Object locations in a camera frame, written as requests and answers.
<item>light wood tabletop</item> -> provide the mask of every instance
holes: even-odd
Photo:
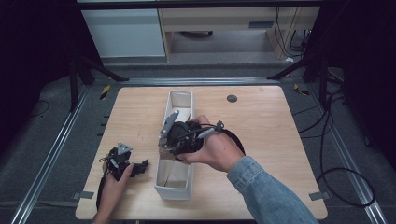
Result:
[[[170,90],[192,91],[196,116],[204,114],[211,123],[221,120],[224,128],[241,140],[247,155],[293,190],[317,219],[327,216],[323,200],[311,201],[309,197],[319,191],[318,185],[282,89],[203,86],[120,90],[84,188],[94,192],[93,198],[79,200],[77,218],[92,219],[96,214],[96,193],[103,175],[99,160],[122,142],[134,148],[131,162],[148,159],[149,165],[145,174],[130,178],[115,219],[252,219],[226,174],[204,164],[195,164],[189,201],[163,200],[155,190],[158,135]],[[227,101],[229,94],[237,97],[235,103]]]

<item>person's left hand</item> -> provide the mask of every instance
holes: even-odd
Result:
[[[106,167],[106,161],[103,164],[103,169]],[[95,224],[110,223],[111,216],[119,204],[119,201],[126,189],[126,184],[131,175],[133,164],[130,164],[123,172],[120,181],[117,181],[112,174],[106,176],[105,184],[102,190],[102,197],[98,212],[93,217]]]

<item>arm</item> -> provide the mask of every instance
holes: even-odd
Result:
[[[98,212],[93,217],[95,224],[108,224],[111,221],[112,214],[116,209],[119,201],[126,189],[129,176],[131,175],[134,166],[130,164],[122,174],[120,181],[117,181],[112,174],[106,176],[106,181],[103,186],[102,197]]]
[[[205,116],[193,121],[209,123]],[[205,163],[228,173],[228,179],[244,196],[247,209],[258,223],[317,223],[290,189],[267,174],[249,156],[245,157],[225,133],[213,133],[205,138],[199,151],[177,157],[188,162]]]

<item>open white container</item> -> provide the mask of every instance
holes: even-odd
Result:
[[[192,91],[170,91],[164,119],[176,110],[176,121],[194,118]],[[155,189],[165,200],[189,200],[192,195],[194,165],[158,158]]]

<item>blue denim jacket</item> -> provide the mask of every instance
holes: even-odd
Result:
[[[266,173],[251,157],[238,161],[228,179],[244,196],[258,223],[318,223],[305,204],[288,187]]]

